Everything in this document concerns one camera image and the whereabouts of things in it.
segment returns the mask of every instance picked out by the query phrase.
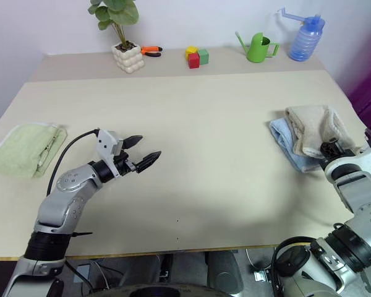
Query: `pliers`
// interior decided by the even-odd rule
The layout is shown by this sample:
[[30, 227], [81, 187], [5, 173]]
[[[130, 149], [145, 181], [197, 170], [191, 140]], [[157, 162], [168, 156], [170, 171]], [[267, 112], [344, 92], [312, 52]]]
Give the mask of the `pliers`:
[[142, 46], [142, 54], [149, 57], [160, 57], [161, 53], [150, 53], [151, 51], [162, 51], [159, 46]]

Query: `green leaf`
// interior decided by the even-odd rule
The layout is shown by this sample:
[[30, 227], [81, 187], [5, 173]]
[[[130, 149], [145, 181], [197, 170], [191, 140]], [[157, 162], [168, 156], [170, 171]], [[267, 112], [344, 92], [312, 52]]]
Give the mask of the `green leaf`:
[[120, 11], [126, 5], [126, 0], [103, 0], [103, 2], [110, 8], [112, 11]]
[[88, 8], [89, 14], [94, 14], [98, 7], [99, 7], [99, 4], [90, 6]]
[[106, 6], [100, 6], [97, 8], [96, 12], [95, 12], [95, 15], [96, 17], [98, 18], [98, 20], [102, 21], [102, 22], [105, 22], [107, 20], [110, 19], [110, 16], [109, 16], [109, 13], [107, 11], [107, 7]]
[[111, 20], [106, 20], [104, 22], [99, 22], [98, 23], [98, 27], [99, 27], [99, 30], [106, 30], [107, 27], [111, 24]]
[[110, 19], [118, 25], [133, 25], [139, 20], [139, 13], [133, 0], [127, 0], [126, 6], [121, 11], [113, 11], [109, 8]]

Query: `white flower pot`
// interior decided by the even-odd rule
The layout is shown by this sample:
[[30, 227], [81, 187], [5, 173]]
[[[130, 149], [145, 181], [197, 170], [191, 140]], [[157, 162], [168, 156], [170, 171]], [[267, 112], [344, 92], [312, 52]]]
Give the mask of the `white flower pot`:
[[117, 66], [128, 74], [144, 66], [143, 55], [139, 45], [135, 45], [134, 48], [127, 50], [125, 53], [117, 49], [116, 45], [113, 45], [111, 51], [113, 52]]

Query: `white wall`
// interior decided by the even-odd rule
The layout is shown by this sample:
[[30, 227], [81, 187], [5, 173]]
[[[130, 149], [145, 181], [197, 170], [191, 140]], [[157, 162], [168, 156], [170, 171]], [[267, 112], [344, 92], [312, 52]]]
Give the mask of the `white wall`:
[[[136, 5], [140, 21], [126, 28], [128, 39], [164, 48], [236, 45], [236, 30], [246, 40], [263, 31], [272, 41], [290, 42], [299, 23], [282, 19], [277, 9], [320, 13], [326, 27], [317, 54], [341, 86], [343, 72], [371, 32], [371, 0], [137, 0]], [[111, 29], [97, 29], [88, 6], [88, 0], [0, 0], [0, 116], [44, 55], [108, 51], [117, 42]]]

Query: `blue water bottle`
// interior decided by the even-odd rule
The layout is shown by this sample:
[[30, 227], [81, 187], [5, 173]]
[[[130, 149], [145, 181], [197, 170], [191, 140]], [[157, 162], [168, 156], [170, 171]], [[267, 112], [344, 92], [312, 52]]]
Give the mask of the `blue water bottle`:
[[303, 22], [303, 26], [299, 29], [296, 39], [291, 45], [290, 58], [296, 61], [308, 60], [322, 37], [325, 21], [318, 14], [314, 17], [298, 17], [287, 14], [284, 8], [281, 11], [283, 17]]

